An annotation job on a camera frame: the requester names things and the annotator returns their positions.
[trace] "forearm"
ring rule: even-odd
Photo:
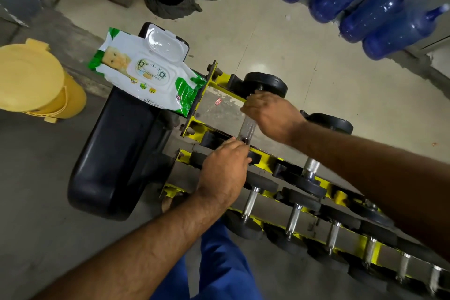
[[[400,229],[446,253],[450,165],[311,123],[292,146],[350,182]]]
[[[35,299],[148,300],[175,263],[224,211],[223,205],[194,193],[71,270]]]

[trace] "baby wet wipes package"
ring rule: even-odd
[[[184,62],[189,47],[151,24],[145,38],[110,28],[89,68],[125,92],[187,116],[206,80]]]

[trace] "beige tile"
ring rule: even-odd
[[[337,28],[316,70],[306,111],[349,120],[355,135],[450,162],[450,101],[428,81],[392,60],[370,60]]]
[[[125,9],[107,0],[61,0],[58,10],[74,24],[104,37],[108,27],[138,34],[150,21],[186,40],[190,45],[186,63],[205,72],[214,59],[221,69],[234,73],[247,47],[267,0],[199,1],[203,12],[177,20],[156,17],[144,4],[135,0]]]
[[[243,78],[260,71],[280,77],[289,88],[286,98],[301,108],[326,29],[311,18],[306,6],[270,0],[236,74]]]

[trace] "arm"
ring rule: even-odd
[[[229,139],[204,161],[199,187],[186,201],[71,270],[34,299],[148,300],[237,199],[250,162],[248,151],[249,146]]]
[[[241,110],[269,138],[339,174],[397,227],[450,260],[450,165],[309,123],[287,100],[267,92],[257,91]]]

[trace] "leg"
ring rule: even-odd
[[[195,299],[262,299],[247,259],[230,240],[221,220],[203,234],[201,251],[199,295]]]
[[[188,300],[188,272],[184,256],[176,263],[155,290],[150,300]]]

